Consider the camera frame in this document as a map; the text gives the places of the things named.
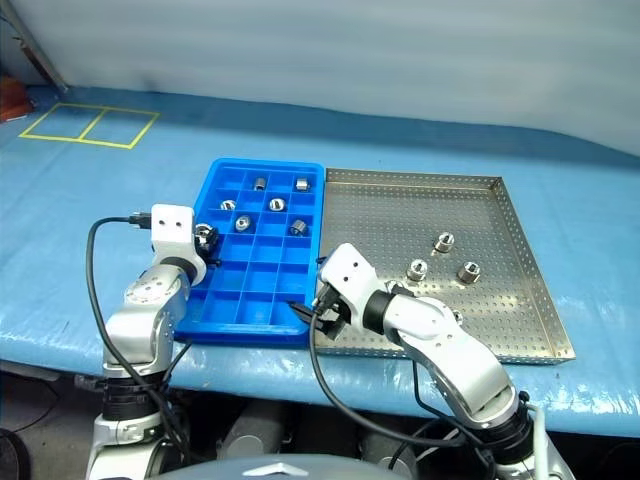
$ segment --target metal fitting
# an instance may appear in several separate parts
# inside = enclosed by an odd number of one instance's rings
[[[236,219],[236,232],[244,232],[251,226],[249,215],[242,215]]]
[[[451,313],[453,313],[453,318],[456,319],[456,323],[461,326],[464,323],[464,317],[462,313],[460,313],[460,310],[451,310]]]
[[[480,276],[480,266],[475,262],[465,262],[458,270],[458,278],[464,283],[475,283]]]
[[[424,277],[427,275],[427,262],[420,258],[416,258],[411,264],[409,268],[407,268],[407,277],[409,280],[413,280],[414,282],[420,282],[424,280]]]
[[[404,289],[407,288],[407,286],[400,280],[388,280],[387,282],[385,282],[384,286],[387,287],[387,293],[393,293],[393,289],[395,287]]]
[[[441,253],[447,253],[453,248],[453,234],[443,232],[434,242],[433,247]]]
[[[198,223],[194,229],[194,237],[196,244],[200,247],[205,247],[213,239],[214,231],[213,227],[207,223]]]
[[[222,210],[235,210],[236,202],[234,200],[223,200],[220,202],[220,208]]]
[[[306,235],[306,233],[307,233],[307,224],[304,223],[302,220],[296,220],[289,227],[289,233],[291,235],[295,235],[297,237],[301,237],[303,235]]]
[[[311,188],[306,178],[296,178],[296,190],[298,192],[308,192]]]
[[[253,189],[262,191],[265,188],[267,188],[267,179],[264,177],[256,178],[256,181],[253,182]]]
[[[269,210],[272,212],[283,212],[287,208],[287,202],[282,198],[272,198],[269,202]]]

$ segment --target blue table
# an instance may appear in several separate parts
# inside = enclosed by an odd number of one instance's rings
[[[40,111],[0,126],[0,358],[100,374],[84,283],[90,224],[158,202],[192,205],[218,157],[499,175],[577,354],[557,366],[509,366],[509,373],[545,408],[550,429],[640,436],[639,158],[542,131],[97,89],[72,90],[65,101],[161,113],[131,150],[18,138],[55,103],[47,89],[32,94]],[[56,122],[60,131],[77,128],[72,116]],[[127,122],[116,116],[100,134],[113,140],[132,130]],[[110,225],[96,248],[108,315],[149,264],[149,235]],[[325,357],[322,365],[353,407],[423,414],[406,360]],[[327,403],[306,351],[196,346],[173,381]],[[428,402],[444,407],[424,383]]]

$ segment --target perforated metal tray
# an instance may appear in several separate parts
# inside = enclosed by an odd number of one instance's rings
[[[444,231],[455,236],[447,254],[433,249]],[[328,169],[321,253],[343,242],[385,281],[406,283],[411,260],[425,259],[425,280],[408,287],[462,312],[463,328],[501,361],[575,358],[501,178]],[[473,285],[456,277],[468,260],[481,268]],[[384,337],[349,325],[335,340],[318,335],[317,344],[327,353],[404,356]]]

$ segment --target yellow tape square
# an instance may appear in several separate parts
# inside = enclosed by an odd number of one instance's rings
[[[73,107],[73,108],[86,108],[89,110],[95,110],[97,115],[93,120],[89,122],[89,124],[80,132],[77,137],[68,137],[61,135],[40,135],[31,133],[38,125],[40,125],[47,117],[49,117],[53,112],[58,110],[61,107]],[[96,139],[88,139],[87,135],[93,130],[93,128],[100,122],[100,120],[107,114],[108,112],[122,112],[122,113],[134,113],[141,115],[148,115],[149,121],[140,129],[140,131],[135,135],[133,140],[129,143],[117,143],[117,142],[106,142],[102,140]],[[159,112],[148,112],[145,110],[134,110],[131,108],[119,108],[119,107],[107,107],[102,105],[85,105],[80,103],[57,103],[51,109],[43,114],[40,118],[38,118],[35,122],[33,122],[27,129],[22,132],[19,137],[20,138],[32,138],[36,140],[52,140],[56,142],[71,142],[71,143],[85,143],[88,145],[101,145],[104,147],[113,147],[113,148],[126,148],[131,150],[135,147],[140,139],[149,131],[151,126],[160,116]]]

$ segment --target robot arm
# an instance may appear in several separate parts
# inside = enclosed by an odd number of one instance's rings
[[[535,477],[532,473],[534,429],[527,397],[517,395],[504,367],[460,328],[447,305],[434,298],[387,292],[375,269],[348,243],[326,258],[318,279],[324,285],[314,301],[317,314],[342,303],[357,330],[384,334],[402,346],[427,369],[457,420],[489,446],[501,478],[546,477],[544,468],[538,468]],[[548,458],[549,471],[562,480],[573,479],[548,438],[544,447],[548,451],[536,454]]]
[[[103,412],[94,422],[88,479],[145,478],[154,459],[168,461],[170,445],[149,391],[163,388],[174,326],[185,315],[192,285],[206,274],[196,247],[209,246],[214,232],[199,225],[194,235],[193,217],[188,207],[154,205],[151,210],[152,266],[127,288],[123,306],[106,325],[111,342],[146,387],[105,346]]]

